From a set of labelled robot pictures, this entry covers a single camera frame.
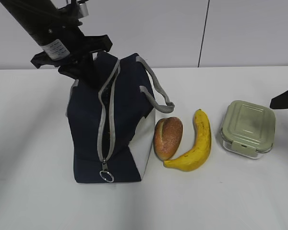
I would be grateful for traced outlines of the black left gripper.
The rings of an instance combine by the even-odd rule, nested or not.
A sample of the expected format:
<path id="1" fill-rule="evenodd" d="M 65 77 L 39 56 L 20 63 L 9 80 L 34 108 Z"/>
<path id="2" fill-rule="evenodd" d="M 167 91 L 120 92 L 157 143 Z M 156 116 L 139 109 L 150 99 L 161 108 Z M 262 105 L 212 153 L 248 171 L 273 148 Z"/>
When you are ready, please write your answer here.
<path id="1" fill-rule="evenodd" d="M 60 74 L 83 80 L 92 89 L 101 88 L 92 53 L 110 51 L 112 41 L 108 35 L 85 36 L 76 24 L 64 21 L 31 21 L 30 36 L 43 50 L 31 59 L 36 68 L 60 66 Z"/>

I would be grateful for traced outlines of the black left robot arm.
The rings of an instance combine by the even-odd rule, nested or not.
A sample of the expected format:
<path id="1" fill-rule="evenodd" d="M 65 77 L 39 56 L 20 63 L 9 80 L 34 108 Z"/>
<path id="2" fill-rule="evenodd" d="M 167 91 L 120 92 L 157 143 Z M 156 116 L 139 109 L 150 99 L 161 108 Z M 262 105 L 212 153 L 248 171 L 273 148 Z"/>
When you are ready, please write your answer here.
<path id="1" fill-rule="evenodd" d="M 62 75 L 100 88 L 102 78 L 93 54 L 109 52 L 112 42 L 108 35 L 86 36 L 80 30 L 80 19 L 88 16 L 85 0 L 67 1 L 62 8 L 50 0 L 2 0 L 1 4 L 42 48 L 31 59 L 37 69 L 51 65 Z"/>

